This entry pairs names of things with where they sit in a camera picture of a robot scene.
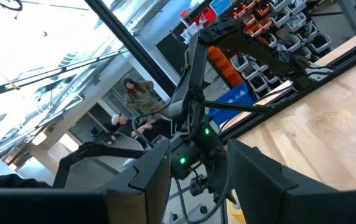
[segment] chair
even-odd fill
[[[157,138],[153,139],[153,141],[151,142],[151,144],[154,146],[156,145],[157,143],[159,143],[160,141],[164,140],[164,139],[167,139],[166,137],[162,136],[162,135],[158,135]],[[127,159],[124,164],[123,164],[123,167],[124,168],[127,168],[129,167],[136,159]]]

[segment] railing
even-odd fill
[[[24,86],[31,85],[31,84],[39,82],[41,80],[45,80],[47,78],[52,78],[52,77],[60,75],[62,73],[69,72],[69,71],[72,71],[74,69],[82,68],[82,67],[85,67],[87,65],[91,65],[93,63],[100,62],[100,61],[115,57],[115,56],[117,56],[119,54],[122,54],[122,53],[125,53],[127,51],[128,51],[127,49],[121,49],[119,51],[112,52],[110,54],[106,54],[106,55],[102,55],[102,56],[99,56],[99,57],[91,58],[91,59],[88,59],[88,60],[85,60],[85,61],[82,61],[82,62],[78,62],[78,63],[72,64],[72,65],[67,65],[67,66],[62,67],[62,68],[56,68],[56,69],[53,69],[53,70],[48,71],[48,72],[43,72],[43,73],[40,73],[40,74],[37,74],[37,75],[33,75],[31,77],[22,78],[22,79],[20,79],[20,80],[18,80],[16,82],[14,82],[14,84],[17,85],[18,87],[22,88]],[[6,93],[6,92],[11,91],[11,90],[13,90],[13,87],[11,86],[10,83],[5,83],[5,84],[0,85],[0,94]]]

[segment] white bin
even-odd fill
[[[301,47],[301,40],[298,38],[297,35],[295,34],[287,34],[284,38],[284,40],[287,40],[287,42],[293,43],[290,48],[288,48],[288,51],[295,52]]]
[[[306,21],[307,17],[304,15],[304,13],[300,12],[295,16],[291,16],[290,20],[284,24],[284,27],[289,32],[296,32],[298,29],[300,29],[303,25],[306,24]]]
[[[284,9],[289,4],[290,4],[290,0],[282,0],[276,6],[272,2],[269,2],[269,6],[271,6],[271,11],[273,11],[273,12],[280,12],[280,11],[282,11],[282,9]]]
[[[268,46],[272,47],[272,48],[275,48],[276,47],[276,44],[278,44],[278,40],[277,38],[275,37],[275,35],[271,34],[271,33],[268,33],[269,36],[271,37],[271,40],[268,44]]]
[[[249,62],[249,66],[245,68],[244,71],[241,72],[241,76],[245,80],[252,79],[253,77],[257,76],[259,73],[258,66],[254,62]]]
[[[307,47],[300,47],[299,49],[297,49],[296,51],[299,55],[302,55],[308,59],[311,58],[311,51],[307,48]]]
[[[328,35],[321,34],[321,33],[318,33],[317,36],[318,36],[318,35],[322,36],[322,37],[326,40],[326,42],[325,42],[324,45],[322,45],[322,46],[320,46],[320,47],[316,47],[316,46],[314,45],[315,39],[314,39],[312,42],[308,43],[308,45],[307,45],[308,48],[309,48],[309,50],[311,50],[311,52],[315,52],[315,53],[317,53],[317,54],[319,54],[319,53],[321,53],[322,51],[324,51],[324,50],[325,50],[326,48],[328,48],[329,45],[332,43],[332,39],[330,39],[330,37],[329,37]]]
[[[308,36],[305,38],[302,38],[301,35],[297,34],[298,38],[300,38],[302,45],[307,44],[308,42],[312,41],[317,33],[317,27],[315,26],[314,22],[308,22],[307,24],[305,24],[303,27],[305,27],[305,29],[307,30],[306,32],[308,32]]]
[[[283,9],[283,13],[285,14],[282,18],[280,18],[278,21],[276,21],[273,16],[271,17],[272,23],[275,27],[279,28],[283,26],[285,23],[287,23],[290,20],[290,11],[288,8]]]
[[[274,84],[278,81],[280,81],[279,77],[273,76],[271,78],[269,78],[267,75],[265,75],[264,73],[262,74],[263,78],[270,84]]]
[[[307,7],[306,0],[296,0],[294,4],[295,7],[292,9],[290,8],[290,4],[288,6],[288,9],[290,10],[290,13],[292,15],[299,14],[302,10],[304,10]]]
[[[230,62],[232,63],[233,68],[235,68],[238,72],[241,72],[248,66],[248,60],[244,55],[243,55],[243,60],[244,60],[244,63],[239,65],[238,55],[235,55],[230,59]]]
[[[251,79],[249,79],[248,83],[250,84],[250,86],[254,90],[254,92],[257,92],[257,93],[263,91],[264,89],[266,89],[268,87],[268,83],[263,78],[263,76],[261,75],[260,72],[258,72]]]

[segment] seated person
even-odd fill
[[[118,132],[126,136],[135,138],[137,136],[136,131],[134,131],[131,123],[132,119],[127,119],[122,114],[115,114],[111,118],[112,125],[119,126]],[[171,121],[159,119],[151,124],[144,124],[137,128],[139,133],[142,133],[143,136],[148,141],[155,140],[158,135],[163,135],[166,138],[171,138]]]

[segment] wooden surface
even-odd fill
[[[356,36],[317,64],[326,65],[355,46]],[[225,128],[247,115],[239,114]],[[356,189],[356,67],[238,140],[334,188]],[[229,213],[228,221],[239,223]]]

